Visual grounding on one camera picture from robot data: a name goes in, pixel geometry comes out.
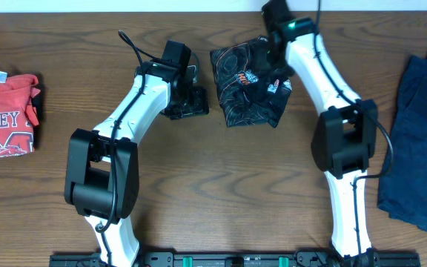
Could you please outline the black cycling jersey orange lines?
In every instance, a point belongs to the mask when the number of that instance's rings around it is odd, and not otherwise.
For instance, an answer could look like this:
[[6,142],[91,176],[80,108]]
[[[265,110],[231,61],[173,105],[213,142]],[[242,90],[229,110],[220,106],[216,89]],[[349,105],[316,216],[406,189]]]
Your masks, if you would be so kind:
[[229,128],[278,126],[292,93],[293,71],[271,66],[267,56],[264,36],[210,52],[219,106]]

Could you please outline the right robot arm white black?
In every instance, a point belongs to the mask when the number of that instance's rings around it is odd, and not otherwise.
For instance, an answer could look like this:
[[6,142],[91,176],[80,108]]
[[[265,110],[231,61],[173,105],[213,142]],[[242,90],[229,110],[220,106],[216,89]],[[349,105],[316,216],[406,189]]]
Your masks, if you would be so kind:
[[343,266],[374,266],[364,177],[374,155],[377,106],[371,100],[362,101],[341,77],[312,19],[285,13],[263,20],[268,60],[298,75],[317,110],[311,153],[331,195],[331,244]]

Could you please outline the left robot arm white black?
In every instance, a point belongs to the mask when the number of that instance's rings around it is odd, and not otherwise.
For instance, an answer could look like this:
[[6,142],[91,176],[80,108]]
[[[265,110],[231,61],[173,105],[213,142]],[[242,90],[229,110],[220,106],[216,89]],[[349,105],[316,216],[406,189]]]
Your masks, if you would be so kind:
[[140,244],[130,215],[139,194],[138,147],[154,119],[208,113],[197,72],[197,65],[144,62],[114,112],[94,129],[78,128],[70,137],[64,199],[93,229],[105,266],[136,264]]

